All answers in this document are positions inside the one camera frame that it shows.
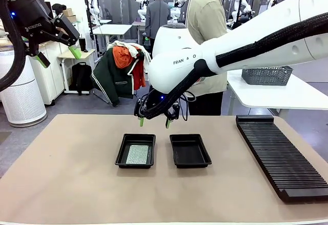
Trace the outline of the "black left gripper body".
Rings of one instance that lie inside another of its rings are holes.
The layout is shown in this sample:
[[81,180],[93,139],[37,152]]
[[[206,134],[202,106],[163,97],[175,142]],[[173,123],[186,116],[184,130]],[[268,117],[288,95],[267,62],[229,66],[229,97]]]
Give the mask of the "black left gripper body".
[[38,45],[56,41],[58,31],[51,22],[50,9],[44,0],[10,0],[9,10],[21,35]]

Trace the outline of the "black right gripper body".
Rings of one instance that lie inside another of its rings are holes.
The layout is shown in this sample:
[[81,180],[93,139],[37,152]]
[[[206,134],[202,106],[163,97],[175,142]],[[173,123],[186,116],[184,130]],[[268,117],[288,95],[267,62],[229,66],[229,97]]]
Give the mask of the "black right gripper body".
[[146,98],[142,101],[142,116],[146,119],[153,119],[164,114],[168,119],[174,119],[175,113],[169,112],[174,103],[175,98],[171,93],[163,94],[151,88]]

